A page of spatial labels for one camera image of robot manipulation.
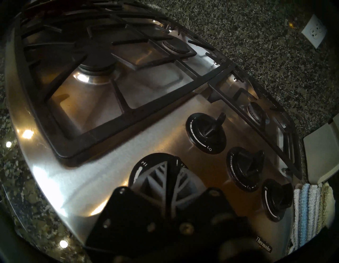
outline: burner cap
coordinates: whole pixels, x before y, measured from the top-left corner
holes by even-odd
[[[81,52],[87,54],[87,58],[80,64],[79,69],[90,75],[102,75],[107,71],[111,71],[117,60],[113,57],[109,49],[96,47],[93,45],[85,46]]]
[[[190,51],[188,45],[184,41],[176,37],[174,37],[173,39],[164,40],[162,43],[165,47],[177,53],[185,54]]]
[[[265,114],[264,110],[257,104],[256,102],[251,102],[247,107],[247,112],[249,113],[250,117],[257,122],[258,124],[261,123],[262,113]],[[266,114],[266,124],[270,122],[267,114]]]

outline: electrical outlet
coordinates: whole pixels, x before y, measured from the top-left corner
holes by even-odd
[[[302,31],[302,34],[312,43],[315,48],[320,45],[326,33],[326,27],[316,17],[316,15],[313,15],[311,17],[311,19]]]

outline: control knob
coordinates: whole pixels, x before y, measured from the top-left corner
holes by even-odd
[[[191,142],[205,153],[221,153],[226,147],[226,135],[222,127],[225,119],[225,113],[221,113],[218,119],[204,113],[192,114],[186,121]]]
[[[235,184],[246,192],[259,187],[260,174],[264,166],[263,151],[250,153],[242,147],[233,147],[227,153],[227,168]]]
[[[261,198],[268,218],[279,222],[286,209],[292,206],[293,186],[291,183],[281,185],[273,179],[266,179],[262,184]]]

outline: speckled granite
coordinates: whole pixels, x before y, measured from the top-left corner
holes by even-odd
[[[315,50],[300,33],[312,15],[305,8],[278,1],[141,2],[185,25],[259,80],[290,113],[301,138],[339,112],[336,50],[330,34]],[[88,262],[79,242],[35,184],[16,142],[5,106],[3,55],[0,46],[2,202],[12,213],[18,232],[31,244],[61,261]],[[12,142],[10,148],[5,146],[7,141]],[[70,244],[66,249],[58,245],[62,239]]]

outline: towel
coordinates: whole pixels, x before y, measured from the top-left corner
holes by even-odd
[[[328,191],[328,183],[325,183],[321,188],[320,201],[319,201],[319,218],[317,225],[317,234],[319,234],[320,230],[324,227],[324,200],[325,200],[325,192]]]
[[[334,220],[334,214],[335,214],[335,200],[334,200],[334,196],[333,196],[333,189],[332,187],[329,186],[328,183],[327,184],[327,189],[325,191],[325,197],[324,197],[324,226],[326,226],[327,228],[330,228],[330,226],[333,223]]]
[[[313,229],[314,225],[316,225],[315,211],[316,211],[317,190],[318,190],[317,185],[311,185],[308,191],[308,223],[307,223],[306,242],[310,241],[313,238]]]
[[[291,241],[292,247],[289,250],[289,254],[291,254],[294,250],[299,248],[298,242],[298,228],[299,228],[299,196],[300,189],[294,189],[293,192],[293,200],[294,200],[294,224],[292,228]]]
[[[321,195],[322,183],[318,184],[317,195],[316,195],[316,206],[314,209],[314,225],[313,225],[313,234],[312,237],[315,237],[317,234],[317,226],[319,220],[319,205],[320,205],[320,195]]]
[[[301,189],[299,200],[299,244],[303,246],[307,239],[307,223],[308,223],[308,191],[310,184],[304,184]]]

